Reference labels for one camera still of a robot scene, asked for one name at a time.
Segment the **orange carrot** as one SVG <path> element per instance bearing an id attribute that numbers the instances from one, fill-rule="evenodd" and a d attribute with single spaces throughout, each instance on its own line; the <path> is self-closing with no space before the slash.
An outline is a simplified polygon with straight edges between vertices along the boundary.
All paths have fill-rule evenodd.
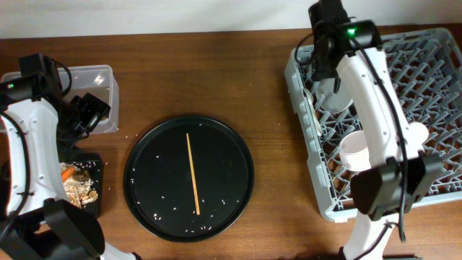
<path id="1" fill-rule="evenodd" d="M 76 171 L 77 171 L 77 169 L 74 166 L 71 166 L 71 167 L 65 169 L 61 173 L 62 182 L 65 182 L 68 178 L 72 177 L 75 174 Z"/>

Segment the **wooden chopstick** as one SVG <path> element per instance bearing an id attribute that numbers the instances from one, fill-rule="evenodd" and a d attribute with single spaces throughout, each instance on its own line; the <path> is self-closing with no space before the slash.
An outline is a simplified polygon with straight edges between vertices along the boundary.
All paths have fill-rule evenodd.
<path id="1" fill-rule="evenodd" d="M 191 141 L 190 141 L 189 133 L 186 133 L 186 141 L 187 141 L 188 161 L 189 161 L 190 171 L 191 171 L 191 181 L 192 181 L 192 187 L 193 187 L 193 196 L 194 196 L 194 203 L 195 203 L 195 208 L 196 208 L 196 215 L 199 216 L 201 214 L 201 210 L 200 210 L 200 205 L 199 205 L 199 195 L 198 195 L 197 185 L 196 185 L 196 175 L 195 175 L 195 170 L 194 170 L 193 155 L 192 155 L 192 150 L 191 150 Z"/>

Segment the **white ceramic cup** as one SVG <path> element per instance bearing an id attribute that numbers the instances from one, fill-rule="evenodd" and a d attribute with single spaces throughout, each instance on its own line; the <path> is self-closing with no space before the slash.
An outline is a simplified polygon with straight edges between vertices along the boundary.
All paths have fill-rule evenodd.
<path id="1" fill-rule="evenodd" d="M 417 121 L 411 122 L 409 124 L 409 129 L 418 143 L 424 144 L 427 141 L 430 133 L 423 123 Z"/>

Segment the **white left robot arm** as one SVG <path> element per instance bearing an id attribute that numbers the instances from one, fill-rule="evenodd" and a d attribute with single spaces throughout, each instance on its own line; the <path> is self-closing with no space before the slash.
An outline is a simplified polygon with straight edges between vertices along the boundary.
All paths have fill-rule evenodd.
<path id="1" fill-rule="evenodd" d="M 1 83 L 10 163 L 1 249 L 12 259 L 138 259 L 106 242 L 96 216 L 66 195 L 58 152 L 86 139 L 110 106 L 90 93 L 67 101 L 62 66 L 41 53 L 25 56 L 20 76 Z"/>

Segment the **small grey bowl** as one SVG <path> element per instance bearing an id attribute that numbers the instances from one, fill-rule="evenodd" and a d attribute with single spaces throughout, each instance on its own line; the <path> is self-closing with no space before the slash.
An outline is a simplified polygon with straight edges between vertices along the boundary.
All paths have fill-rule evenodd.
<path id="1" fill-rule="evenodd" d="M 347 134 L 339 143 L 340 161 L 347 170 L 361 172 L 371 169 L 369 150 L 363 130 Z"/>

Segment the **white plastic fork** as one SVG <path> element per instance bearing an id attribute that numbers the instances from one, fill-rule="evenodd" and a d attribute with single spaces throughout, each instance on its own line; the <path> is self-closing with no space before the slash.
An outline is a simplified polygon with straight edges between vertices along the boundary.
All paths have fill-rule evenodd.
<path id="1" fill-rule="evenodd" d="M 313 122 L 314 122 L 314 126 L 315 126 L 315 131 L 316 131 L 316 134 L 321 137 L 323 135 L 323 132 L 322 132 L 322 128 L 321 128 L 321 125 L 319 123 L 319 120 L 317 118 L 317 115 L 315 114 L 315 108 L 314 108 L 314 97 L 313 95 L 311 94 L 310 91 L 304 89 L 303 90 L 306 98 L 308 99 L 308 105 L 310 106 L 310 112 L 311 112 L 311 116 L 313 117 Z"/>

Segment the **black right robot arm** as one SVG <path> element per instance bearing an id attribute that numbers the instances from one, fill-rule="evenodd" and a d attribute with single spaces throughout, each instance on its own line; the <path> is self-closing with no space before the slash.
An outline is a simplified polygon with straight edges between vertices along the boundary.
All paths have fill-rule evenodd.
<path id="1" fill-rule="evenodd" d="M 406 120 L 375 24 L 352 22 L 339 0 L 318 1 L 308 11 L 314 37 L 311 79 L 334 79 L 336 89 L 348 89 L 369 152 L 370 168 L 350 182 L 358 214 L 339 257 L 381 259 L 394 228 L 406 240 L 404 215 L 423 199 L 442 162 L 425 153 L 424 137 Z"/>

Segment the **rice and food scraps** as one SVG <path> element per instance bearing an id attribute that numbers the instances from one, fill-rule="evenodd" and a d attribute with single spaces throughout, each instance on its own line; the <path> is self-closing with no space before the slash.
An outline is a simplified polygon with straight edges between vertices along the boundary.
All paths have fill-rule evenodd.
<path id="1" fill-rule="evenodd" d="M 72 177 L 62 182 L 69 201 L 78 208 L 86 207 L 87 204 L 96 202 L 99 194 L 96 189 L 92 187 L 94 182 L 88 170 L 83 170 L 75 165 L 61 162 L 61 173 L 71 166 L 74 166 L 77 171 Z"/>

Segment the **large white plate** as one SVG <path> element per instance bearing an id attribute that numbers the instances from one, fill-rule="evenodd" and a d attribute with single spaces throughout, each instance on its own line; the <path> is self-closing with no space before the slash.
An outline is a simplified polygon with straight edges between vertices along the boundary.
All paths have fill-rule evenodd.
<path id="1" fill-rule="evenodd" d="M 334 92 L 334 85 L 334 78 L 323 79 L 315 91 L 315 96 L 321 102 L 321 108 L 331 114 L 341 113 L 353 104 L 352 96 L 344 83 L 340 81 L 338 92 Z"/>

